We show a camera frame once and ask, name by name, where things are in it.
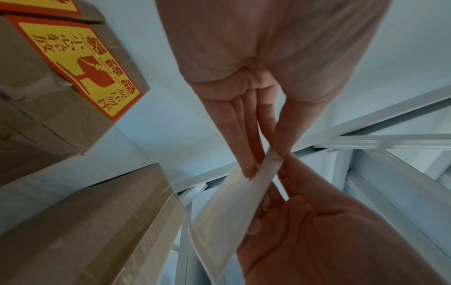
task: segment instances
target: fragile sticker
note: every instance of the fragile sticker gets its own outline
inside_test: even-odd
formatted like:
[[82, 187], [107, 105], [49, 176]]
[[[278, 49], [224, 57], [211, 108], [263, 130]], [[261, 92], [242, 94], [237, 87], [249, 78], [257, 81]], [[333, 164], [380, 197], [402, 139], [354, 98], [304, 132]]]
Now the fragile sticker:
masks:
[[0, 0], [0, 10], [56, 16], [83, 16], [73, 0]]
[[112, 121], [142, 96], [89, 25], [6, 17], [50, 66]]

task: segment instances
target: ceiling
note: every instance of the ceiling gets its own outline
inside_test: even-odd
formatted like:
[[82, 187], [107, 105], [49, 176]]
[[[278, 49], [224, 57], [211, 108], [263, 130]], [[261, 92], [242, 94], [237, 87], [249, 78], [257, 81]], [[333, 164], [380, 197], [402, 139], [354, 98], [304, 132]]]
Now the ceiling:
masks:
[[[116, 124], [176, 183], [235, 161], [175, 59], [152, 0], [89, 0], [106, 17], [151, 91]], [[340, 97], [315, 133], [440, 88], [451, 81], [451, 1], [395, 0]], [[284, 102], [280, 92], [276, 112]], [[330, 160], [307, 162], [323, 176]]]

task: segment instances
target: brown cardboard box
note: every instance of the brown cardboard box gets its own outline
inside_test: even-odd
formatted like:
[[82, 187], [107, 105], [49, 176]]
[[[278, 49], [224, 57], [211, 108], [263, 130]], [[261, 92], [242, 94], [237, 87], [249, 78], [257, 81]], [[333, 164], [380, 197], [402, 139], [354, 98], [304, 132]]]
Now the brown cardboard box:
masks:
[[0, 12], [105, 23], [102, 13], [83, 0], [0, 0]]
[[[98, 37], [103, 43], [100, 48], [106, 53], [99, 55], [98, 60], [90, 54], [86, 56], [89, 48], [91, 52], [95, 52], [95, 49], [88, 42], [82, 42], [82, 39], [89, 38], [89, 36], [83, 38], [84, 36], [79, 34], [77, 34], [78, 41], [72, 38], [72, 42], [76, 41], [80, 44], [71, 45], [68, 42], [69, 47], [62, 50], [64, 53], [61, 51], [57, 53], [57, 49], [62, 48], [62, 46], [55, 44], [55, 40], [53, 42], [49, 40], [48, 43], [52, 44], [53, 52], [48, 50], [48, 53], [45, 53], [40, 49], [44, 45], [40, 45], [43, 41], [41, 38], [44, 37], [47, 41], [47, 38], [50, 37], [47, 34], [54, 36], [56, 32], [52, 32], [52, 30], [32, 31], [31, 33], [34, 35], [34, 38], [32, 38], [20, 29], [21, 23], [28, 24], [29, 22], [39, 27], [40, 25], [47, 25], [58, 29], [63, 27], [62, 29], [69, 29], [69, 31], [75, 29], [72, 34], [64, 34], [66, 30], [61, 30], [57, 34], [60, 38], [58, 42], [60, 45], [63, 43], [61, 40], [68, 39], [71, 35], [77, 33], [78, 30], [76, 29], [92, 33], [92, 37]], [[9, 109], [14, 110], [15, 114], [19, 113], [26, 120], [33, 121], [32, 125], [35, 129], [39, 126], [41, 129], [45, 129], [47, 133], [45, 135], [46, 140], [41, 141], [41, 137], [39, 137], [36, 138], [36, 144], [28, 144], [27, 148], [21, 149], [17, 146], [15, 153], [20, 153], [20, 159], [16, 158], [10, 150], [11, 145], [14, 144], [13, 137], [9, 135], [0, 137], [0, 185], [70, 156], [86, 152], [114, 125], [115, 120], [149, 91], [149, 87], [136, 65], [106, 25], [86, 25], [7, 15], [6, 17], [0, 16], [0, 32], [4, 35], [4, 39], [8, 39], [7, 42], [0, 45], [0, 101], [3, 101], [2, 104], [7, 105]], [[67, 64], [62, 62], [62, 66], [64, 67], [64, 64], [66, 64], [66, 67], [72, 67], [72, 70], [65, 73], [62, 68], [59, 68], [59, 62], [51, 61], [47, 57], [48, 54], [49, 56], [68, 54], [68, 58], [72, 61]], [[105, 61], [102, 61], [105, 58], [109, 58], [106, 62], [117, 63], [122, 68], [116, 70], [116, 74], [121, 72], [120, 76], [113, 74], [113, 69], [107, 69]], [[100, 73], [100, 76], [93, 77], [99, 84], [105, 84], [104, 75], [106, 75], [107, 83], [105, 86], [107, 87], [99, 87], [96, 85], [97, 83], [93, 83], [94, 81], [90, 77], [77, 81], [77, 77], [84, 76], [88, 72]], [[133, 94], [128, 92], [129, 98], [127, 98], [126, 93], [120, 93], [127, 91], [127, 85], [121, 82], [128, 82], [129, 79], [134, 89], [132, 89]], [[93, 91], [90, 89], [83, 93], [86, 90], [85, 85], [88, 84], [94, 86]], [[121, 100], [121, 94], [125, 95], [125, 100], [129, 100], [128, 103], [123, 101], [118, 104], [107, 101]], [[106, 103], [120, 106], [117, 107], [119, 108], [117, 114], [108, 114], [108, 109], [102, 108], [102, 106], [106, 106]], [[0, 123], [5, 124], [10, 120], [12, 118], [4, 114]], [[63, 154], [58, 152], [58, 155], [55, 155], [53, 148], [62, 144], [66, 144], [66, 148], [71, 149], [71, 152], [64, 152]]]
[[85, 188], [0, 237], [0, 284], [156, 283], [184, 216], [157, 164]]

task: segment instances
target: hand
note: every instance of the hand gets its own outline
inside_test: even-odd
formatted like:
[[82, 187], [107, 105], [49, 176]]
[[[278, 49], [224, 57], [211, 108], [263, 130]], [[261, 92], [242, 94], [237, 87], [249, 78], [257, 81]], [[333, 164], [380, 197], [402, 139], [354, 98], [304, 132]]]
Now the hand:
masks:
[[343, 90], [389, 2], [156, 0], [181, 74], [246, 177], [264, 158], [258, 126], [287, 155]]
[[388, 223], [294, 155], [279, 178], [289, 200], [268, 190], [237, 253], [247, 285], [446, 284]]

